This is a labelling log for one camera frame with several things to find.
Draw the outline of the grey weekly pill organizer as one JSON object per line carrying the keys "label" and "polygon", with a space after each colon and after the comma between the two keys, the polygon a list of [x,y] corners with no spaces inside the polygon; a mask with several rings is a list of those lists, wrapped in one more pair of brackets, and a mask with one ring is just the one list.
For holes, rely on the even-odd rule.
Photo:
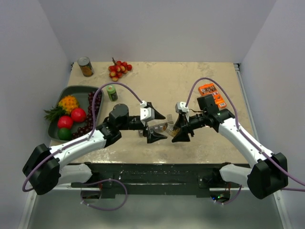
{"label": "grey weekly pill organizer", "polygon": [[157,133],[161,133],[163,131],[163,125],[169,123],[171,125],[174,124],[173,122],[173,116],[171,114],[168,114],[166,116],[166,119],[163,120],[161,123],[155,123],[154,125],[149,125],[149,129],[153,129]]}

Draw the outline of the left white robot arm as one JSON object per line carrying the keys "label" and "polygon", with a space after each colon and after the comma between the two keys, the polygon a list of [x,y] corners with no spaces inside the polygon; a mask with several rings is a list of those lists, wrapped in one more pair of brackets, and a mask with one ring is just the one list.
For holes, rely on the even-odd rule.
{"label": "left white robot arm", "polygon": [[98,184],[99,176],[87,165],[73,167],[70,162],[92,151],[113,145],[121,138],[122,130],[142,130],[147,143],[165,139],[148,127],[151,120],[164,120],[165,116],[154,109],[150,102],[142,102],[140,115],[129,115],[125,104],[117,104],[104,122],[91,132],[61,145],[47,147],[36,146],[25,163],[22,171],[25,182],[38,195],[43,195],[63,183],[84,183],[88,187]]}

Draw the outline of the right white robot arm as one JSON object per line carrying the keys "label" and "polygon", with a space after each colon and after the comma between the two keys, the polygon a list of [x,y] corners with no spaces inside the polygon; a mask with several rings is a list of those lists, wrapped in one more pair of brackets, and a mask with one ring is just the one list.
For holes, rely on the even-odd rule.
{"label": "right white robot arm", "polygon": [[282,153],[274,154],[253,138],[228,109],[220,110],[211,95],[197,99],[201,109],[191,116],[185,102],[175,106],[178,119],[175,123],[179,132],[172,142],[189,142],[194,130],[202,127],[213,128],[220,133],[244,156],[249,168],[224,164],[212,176],[213,184],[224,187],[233,182],[248,187],[258,199],[263,199],[288,185],[287,159]]}

